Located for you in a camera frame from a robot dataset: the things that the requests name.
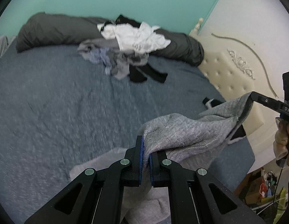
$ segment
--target human hand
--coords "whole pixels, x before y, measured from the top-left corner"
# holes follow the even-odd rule
[[[276,159],[279,160],[288,154],[286,145],[288,144],[289,137],[289,124],[287,121],[276,118],[276,124],[278,130],[275,134],[275,142],[273,144],[274,154]]]

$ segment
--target blue bedspread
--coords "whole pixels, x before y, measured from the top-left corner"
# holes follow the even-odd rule
[[[64,188],[75,165],[113,147],[133,147],[143,123],[171,113],[194,119],[205,97],[223,100],[186,63],[150,56],[167,80],[136,84],[106,76],[103,65],[83,60],[76,49],[17,54],[14,43],[0,59],[0,202],[15,224]],[[210,170],[233,189],[253,161],[244,139],[226,147]]]

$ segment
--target black wire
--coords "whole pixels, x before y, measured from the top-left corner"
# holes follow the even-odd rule
[[[279,183],[279,180],[280,180],[280,176],[281,176],[282,170],[283,170],[283,168],[281,169],[279,177],[278,177],[278,180],[277,180],[276,189],[275,189],[274,196],[273,196],[273,203],[275,203],[275,196],[276,196],[277,187],[278,187],[278,183]]]

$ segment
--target cream headboard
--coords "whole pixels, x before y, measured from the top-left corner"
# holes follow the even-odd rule
[[[270,80],[269,67],[256,52],[240,38],[212,33],[199,36],[199,20],[190,36],[197,39],[205,50],[205,57],[199,66],[201,72],[221,93],[225,100],[231,100],[251,91],[271,98],[279,98],[281,90],[274,89]],[[276,131],[275,117],[278,114],[254,103],[243,127],[255,154],[273,143]]]

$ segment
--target teal wall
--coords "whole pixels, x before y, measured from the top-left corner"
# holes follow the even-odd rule
[[[115,19],[120,13],[151,26],[189,33],[218,0],[12,0],[0,17],[0,35],[16,35],[37,12]]]

